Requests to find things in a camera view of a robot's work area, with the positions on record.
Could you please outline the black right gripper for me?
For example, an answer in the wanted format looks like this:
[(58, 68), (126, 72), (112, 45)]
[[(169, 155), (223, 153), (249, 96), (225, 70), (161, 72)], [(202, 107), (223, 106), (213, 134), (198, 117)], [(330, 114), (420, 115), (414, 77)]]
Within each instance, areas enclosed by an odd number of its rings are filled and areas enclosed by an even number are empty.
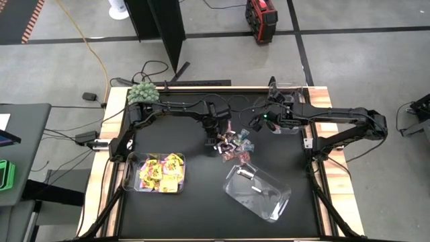
[[(272, 132), (277, 132), (278, 130), (293, 130), (299, 128), (299, 121), (292, 120), (290, 118), (289, 110), (283, 107), (282, 104), (277, 104), (275, 102), (267, 102), (265, 109), (272, 111), (276, 114), (276, 120), (267, 121), (267, 127)], [(250, 127), (255, 131), (259, 132), (265, 122), (264, 116), (253, 116), (250, 121)]]

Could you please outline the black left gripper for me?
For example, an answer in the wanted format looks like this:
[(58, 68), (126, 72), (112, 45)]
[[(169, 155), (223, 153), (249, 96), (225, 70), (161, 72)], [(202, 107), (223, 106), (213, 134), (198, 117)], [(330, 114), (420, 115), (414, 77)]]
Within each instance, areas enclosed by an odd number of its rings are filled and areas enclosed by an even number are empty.
[(228, 122), (231, 119), (231, 109), (229, 106), (216, 107), (213, 102), (206, 102), (207, 114), (201, 121), (206, 132), (205, 145), (214, 146), (222, 141), (221, 130), (228, 129)]

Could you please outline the clear plastic bin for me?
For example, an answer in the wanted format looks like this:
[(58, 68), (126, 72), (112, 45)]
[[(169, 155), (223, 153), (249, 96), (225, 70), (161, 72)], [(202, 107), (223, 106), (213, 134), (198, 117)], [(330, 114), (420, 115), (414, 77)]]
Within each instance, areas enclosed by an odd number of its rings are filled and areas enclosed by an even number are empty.
[[(185, 156), (181, 153), (176, 153), (176, 154), (179, 155), (184, 161), (184, 165), (181, 165), (181, 166), (183, 167), (183, 172), (185, 175), (185, 171), (186, 171)], [(170, 155), (170, 153), (169, 154), (137, 153), (137, 152), (130, 153), (129, 157), (127, 158), (124, 174), (122, 177), (122, 187), (128, 192), (162, 193), (162, 192), (154, 192), (153, 190), (151, 192), (148, 190), (143, 190), (140, 187), (141, 180), (139, 178), (139, 171), (141, 169), (146, 169), (144, 164), (147, 159), (159, 159), (160, 165), (155, 165), (155, 166), (160, 166), (162, 168), (165, 163), (178, 164), (177, 161), (168, 161), (167, 160), (168, 155)], [(183, 184), (178, 184), (178, 191), (176, 193), (162, 193), (162, 194), (178, 194), (182, 191), (184, 187), (184, 183), (185, 183), (185, 179)]]
[[(253, 172), (254, 178), (249, 180), (237, 175), (239, 168)], [(276, 222), (282, 215), (292, 194), (288, 184), (250, 163), (234, 165), (226, 176), (223, 188), (231, 198), (269, 223)]]
[[(282, 104), (283, 107), (287, 108), (290, 113), (290, 118), (294, 120), (293, 115), (293, 105), (300, 103), (300, 98), (302, 97), (299, 94), (297, 89), (286, 89), (286, 85), (278, 85), (275, 82), (269, 84), (269, 91), (267, 95), (267, 102), (275, 102), (277, 104)], [(299, 128), (293, 130), (278, 130), (277, 132), (272, 132), (274, 134), (297, 134), (300, 132), (304, 126), (302, 122), (299, 121)]]

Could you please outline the black floor base bar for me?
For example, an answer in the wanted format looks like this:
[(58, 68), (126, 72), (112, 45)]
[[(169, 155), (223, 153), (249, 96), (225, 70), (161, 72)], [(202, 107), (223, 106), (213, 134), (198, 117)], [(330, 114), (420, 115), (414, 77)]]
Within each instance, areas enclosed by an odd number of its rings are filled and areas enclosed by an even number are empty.
[(157, 87), (197, 87), (197, 86), (231, 86), (231, 80), (199, 80), (199, 81), (162, 81), (154, 82)]

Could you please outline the green artificial succulent plant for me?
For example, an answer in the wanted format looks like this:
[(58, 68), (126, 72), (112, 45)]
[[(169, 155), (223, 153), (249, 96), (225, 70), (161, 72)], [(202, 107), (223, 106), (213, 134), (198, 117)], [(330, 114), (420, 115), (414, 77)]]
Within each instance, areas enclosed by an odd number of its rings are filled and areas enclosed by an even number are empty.
[(127, 95), (127, 100), (129, 104), (137, 102), (157, 102), (159, 96), (160, 94), (153, 83), (142, 82), (131, 87)]

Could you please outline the red black tool case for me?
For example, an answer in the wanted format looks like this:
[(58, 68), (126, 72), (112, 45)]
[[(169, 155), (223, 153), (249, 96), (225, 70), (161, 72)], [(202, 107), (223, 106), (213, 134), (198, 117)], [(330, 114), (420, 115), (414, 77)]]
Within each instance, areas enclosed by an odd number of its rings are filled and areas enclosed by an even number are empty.
[(245, 18), (257, 44), (272, 42), (278, 21), (272, 0), (247, 0)]

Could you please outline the black partition panel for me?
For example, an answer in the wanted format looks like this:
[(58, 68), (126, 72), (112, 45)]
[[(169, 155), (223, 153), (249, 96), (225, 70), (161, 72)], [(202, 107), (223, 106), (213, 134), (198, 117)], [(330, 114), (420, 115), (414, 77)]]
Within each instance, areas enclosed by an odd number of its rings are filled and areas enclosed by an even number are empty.
[(178, 67), (183, 41), (186, 40), (179, 0), (124, 0), (137, 38), (160, 38), (177, 81), (189, 63)]

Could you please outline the black power brick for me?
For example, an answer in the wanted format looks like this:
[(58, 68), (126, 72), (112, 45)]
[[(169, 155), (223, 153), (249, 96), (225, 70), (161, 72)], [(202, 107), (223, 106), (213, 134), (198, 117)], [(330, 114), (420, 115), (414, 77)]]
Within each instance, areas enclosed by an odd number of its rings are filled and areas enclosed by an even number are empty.
[(95, 130), (84, 132), (81, 134), (77, 134), (75, 136), (75, 143), (77, 145), (83, 146), (85, 143), (94, 141), (95, 139), (98, 139), (98, 133)]

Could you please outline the grey side desk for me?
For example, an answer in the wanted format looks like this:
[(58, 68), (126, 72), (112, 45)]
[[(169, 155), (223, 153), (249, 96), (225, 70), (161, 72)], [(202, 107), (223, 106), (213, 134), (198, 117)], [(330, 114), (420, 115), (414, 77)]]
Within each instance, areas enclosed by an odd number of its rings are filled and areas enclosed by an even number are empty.
[(50, 104), (0, 104), (9, 114), (6, 131), (20, 143), (0, 147), (0, 160), (15, 165), (13, 187), (0, 191), (0, 242), (22, 242), (37, 202), (82, 206), (84, 193), (29, 178), (48, 116)]

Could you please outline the green plastic tray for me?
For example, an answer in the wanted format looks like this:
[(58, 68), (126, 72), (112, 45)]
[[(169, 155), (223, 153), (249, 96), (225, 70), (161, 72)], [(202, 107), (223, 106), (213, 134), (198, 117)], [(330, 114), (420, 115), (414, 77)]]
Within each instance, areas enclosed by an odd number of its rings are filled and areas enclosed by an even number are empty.
[(15, 165), (8, 160), (0, 160), (0, 191), (13, 187)]

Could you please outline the black mat orange striped edge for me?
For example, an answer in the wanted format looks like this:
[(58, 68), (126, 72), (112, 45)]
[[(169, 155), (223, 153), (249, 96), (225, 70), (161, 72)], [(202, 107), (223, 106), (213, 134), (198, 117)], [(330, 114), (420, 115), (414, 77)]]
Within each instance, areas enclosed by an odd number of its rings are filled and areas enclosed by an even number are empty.
[(0, 0), (0, 45), (26, 44), (45, 0)]

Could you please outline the black diagonal frame strut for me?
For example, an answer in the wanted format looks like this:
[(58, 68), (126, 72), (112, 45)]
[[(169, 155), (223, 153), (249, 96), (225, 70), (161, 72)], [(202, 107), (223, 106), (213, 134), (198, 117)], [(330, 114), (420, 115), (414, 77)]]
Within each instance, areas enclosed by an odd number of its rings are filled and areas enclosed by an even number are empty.
[(113, 163), (106, 159), (93, 167), (85, 192), (77, 238), (90, 241), (119, 239), (118, 213), (125, 194), (120, 183), (124, 168), (123, 163)]
[(309, 171), (308, 178), (311, 183), (312, 191), (316, 194), (318, 199), (322, 202), (324, 207), (327, 210), (327, 214), (329, 217), (329, 225), (331, 228), (331, 234), (335, 237), (339, 237), (338, 229), (349, 238), (359, 238), (361, 235), (356, 233), (341, 217), (341, 215), (337, 212), (336, 208), (333, 206), (331, 199), (324, 193), (323, 189), (318, 185), (318, 182), (315, 177), (315, 171), (313, 168), (313, 160), (308, 159), (307, 161), (307, 170)]

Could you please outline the silver arm base bracket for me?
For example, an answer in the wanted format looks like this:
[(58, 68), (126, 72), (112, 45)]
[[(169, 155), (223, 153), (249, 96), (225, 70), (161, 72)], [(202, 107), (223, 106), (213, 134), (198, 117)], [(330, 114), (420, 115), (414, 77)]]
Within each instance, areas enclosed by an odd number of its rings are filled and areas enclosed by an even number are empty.
[(109, 149), (110, 140), (104, 139), (95, 139), (93, 141), (89, 141), (87, 146), (94, 151), (105, 151)]

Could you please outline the grey metal table frame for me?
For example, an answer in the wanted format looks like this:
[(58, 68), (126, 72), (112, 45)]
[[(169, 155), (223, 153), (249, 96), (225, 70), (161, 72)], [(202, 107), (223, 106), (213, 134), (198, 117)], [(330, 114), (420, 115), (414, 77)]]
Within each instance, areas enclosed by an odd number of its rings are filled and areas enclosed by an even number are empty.
[(430, 119), (422, 121), (418, 124), (413, 124), (409, 128), (400, 131), (402, 136), (410, 136), (418, 132), (424, 132), (425, 136), (430, 141)]

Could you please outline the white round pedestal base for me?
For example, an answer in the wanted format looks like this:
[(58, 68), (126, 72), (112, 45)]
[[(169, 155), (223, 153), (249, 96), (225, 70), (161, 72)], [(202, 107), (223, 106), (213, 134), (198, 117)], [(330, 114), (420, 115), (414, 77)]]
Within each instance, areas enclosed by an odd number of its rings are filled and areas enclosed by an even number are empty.
[(112, 19), (123, 20), (129, 17), (124, 0), (108, 0), (110, 4), (109, 15)]

